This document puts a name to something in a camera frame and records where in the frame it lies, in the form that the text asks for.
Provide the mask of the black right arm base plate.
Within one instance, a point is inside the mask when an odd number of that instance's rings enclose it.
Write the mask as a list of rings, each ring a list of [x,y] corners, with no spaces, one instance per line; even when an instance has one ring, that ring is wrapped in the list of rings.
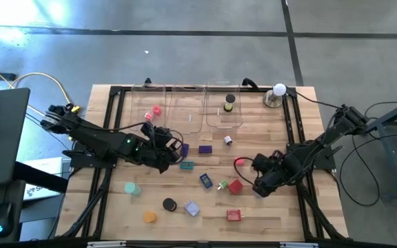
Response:
[[[294,143],[294,144],[287,144],[286,152],[291,153],[294,150],[297,149],[303,149],[303,148],[308,148],[309,147],[309,141],[304,142],[304,143]],[[336,164],[334,161],[334,155],[336,152],[338,152],[340,149],[342,149],[343,146],[339,145],[335,148],[332,148],[331,145],[327,146],[325,149],[323,149],[319,154],[316,154],[317,151],[313,153],[315,155],[313,159],[313,168],[314,169],[323,169],[323,170],[333,170],[334,172],[336,171]]]

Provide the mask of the red pronged charger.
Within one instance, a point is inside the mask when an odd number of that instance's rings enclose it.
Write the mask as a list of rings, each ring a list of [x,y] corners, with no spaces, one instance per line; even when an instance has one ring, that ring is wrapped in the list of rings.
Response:
[[[229,209],[226,211],[226,218],[229,222],[242,221],[243,215],[239,209]]]

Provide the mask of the red cube charger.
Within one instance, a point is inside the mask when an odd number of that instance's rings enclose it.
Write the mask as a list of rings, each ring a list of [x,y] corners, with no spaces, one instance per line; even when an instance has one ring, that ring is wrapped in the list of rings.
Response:
[[[239,179],[234,179],[227,188],[231,194],[239,195],[243,190],[243,184]]]

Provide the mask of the lavender multiport charger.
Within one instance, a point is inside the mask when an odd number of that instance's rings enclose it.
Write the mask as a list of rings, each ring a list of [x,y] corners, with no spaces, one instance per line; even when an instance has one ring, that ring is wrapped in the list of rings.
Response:
[[[199,206],[193,200],[186,201],[184,208],[189,213],[189,215],[193,217],[195,217],[200,212]]]

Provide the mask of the clear plastic bin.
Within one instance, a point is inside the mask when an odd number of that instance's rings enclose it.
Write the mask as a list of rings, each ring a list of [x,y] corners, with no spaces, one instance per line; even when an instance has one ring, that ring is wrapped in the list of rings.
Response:
[[[229,81],[211,81],[205,87],[206,123],[215,129],[228,130],[243,124],[241,111],[241,85]],[[233,110],[224,110],[225,97],[233,94],[236,98]]]
[[[175,85],[167,116],[167,126],[181,134],[199,133],[203,126],[205,88],[199,85]]]
[[[133,85],[131,88],[130,122],[135,124],[147,121],[144,117],[149,112],[153,119],[149,122],[155,126],[165,127],[166,124],[166,87],[160,84]],[[152,106],[161,107],[161,115],[152,112]]]

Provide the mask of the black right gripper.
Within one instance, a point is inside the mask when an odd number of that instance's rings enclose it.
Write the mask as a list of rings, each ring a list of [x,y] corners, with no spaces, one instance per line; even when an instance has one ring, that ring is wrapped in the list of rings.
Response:
[[[252,167],[258,172],[252,189],[261,197],[268,197],[278,187],[285,184],[287,172],[281,166],[284,154],[281,151],[274,151],[271,156],[257,154],[254,157]]]

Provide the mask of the mint green hourglass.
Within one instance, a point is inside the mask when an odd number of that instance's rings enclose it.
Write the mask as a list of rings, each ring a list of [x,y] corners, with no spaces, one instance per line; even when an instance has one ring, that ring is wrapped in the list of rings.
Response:
[[[124,191],[126,194],[130,194],[132,196],[139,196],[141,194],[140,187],[137,184],[131,182],[125,184]]]

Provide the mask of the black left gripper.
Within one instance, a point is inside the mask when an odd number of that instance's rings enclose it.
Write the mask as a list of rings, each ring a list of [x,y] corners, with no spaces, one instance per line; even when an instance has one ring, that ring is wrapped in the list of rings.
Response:
[[[157,162],[175,165],[184,159],[179,151],[183,148],[183,139],[175,137],[171,129],[145,123],[141,132],[149,138],[150,149],[155,152]]]

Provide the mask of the silver table edge bracket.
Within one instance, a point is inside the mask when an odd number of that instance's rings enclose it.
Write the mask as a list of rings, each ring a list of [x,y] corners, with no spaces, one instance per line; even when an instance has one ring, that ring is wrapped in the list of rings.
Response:
[[[281,242],[280,248],[319,248],[318,243],[310,242]]]
[[[127,243],[124,240],[89,242],[86,246],[86,248],[125,248],[125,247],[127,247]]]

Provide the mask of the white printed box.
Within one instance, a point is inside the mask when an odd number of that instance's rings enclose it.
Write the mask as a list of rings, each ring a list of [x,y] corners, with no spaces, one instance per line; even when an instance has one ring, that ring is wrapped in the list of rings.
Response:
[[[43,172],[54,174],[55,176],[62,177],[63,175],[63,159],[61,157],[24,161],[23,163]],[[38,200],[41,198],[49,198],[59,195],[59,192],[55,192],[40,186],[27,184],[24,191],[23,200]]]

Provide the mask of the black yellow hourglass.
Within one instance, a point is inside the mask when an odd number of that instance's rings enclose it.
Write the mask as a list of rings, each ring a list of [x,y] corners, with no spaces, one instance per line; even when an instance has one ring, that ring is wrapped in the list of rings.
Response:
[[[226,112],[231,112],[233,110],[233,103],[235,102],[236,98],[233,94],[228,94],[225,97],[225,104],[224,104],[224,110]]]

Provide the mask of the black computer mouse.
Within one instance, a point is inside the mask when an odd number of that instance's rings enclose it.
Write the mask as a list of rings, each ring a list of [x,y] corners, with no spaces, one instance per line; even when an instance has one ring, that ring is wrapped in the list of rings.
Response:
[[[10,202],[0,204],[0,238],[9,236],[14,229],[14,205]]]

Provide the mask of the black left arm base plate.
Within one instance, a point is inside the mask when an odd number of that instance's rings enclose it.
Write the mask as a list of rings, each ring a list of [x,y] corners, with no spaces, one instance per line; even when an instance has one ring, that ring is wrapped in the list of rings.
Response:
[[[117,156],[111,154],[100,157],[79,142],[72,149],[63,150],[62,154],[71,159],[70,166],[73,168],[114,168],[118,160]]]

